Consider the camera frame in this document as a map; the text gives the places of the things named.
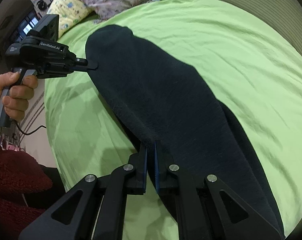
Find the person's left hand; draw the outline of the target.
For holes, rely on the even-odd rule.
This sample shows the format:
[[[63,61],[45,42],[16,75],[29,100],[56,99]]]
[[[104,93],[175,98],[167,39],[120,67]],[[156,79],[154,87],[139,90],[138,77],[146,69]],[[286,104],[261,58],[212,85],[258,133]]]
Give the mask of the person's left hand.
[[[3,89],[10,87],[18,81],[19,73],[7,72],[0,74],[0,98]],[[38,79],[34,75],[23,78],[21,85],[12,86],[8,96],[0,99],[3,103],[6,114],[13,120],[21,121],[25,116],[25,112],[29,107],[29,100],[35,94],[35,89],[38,87]]]

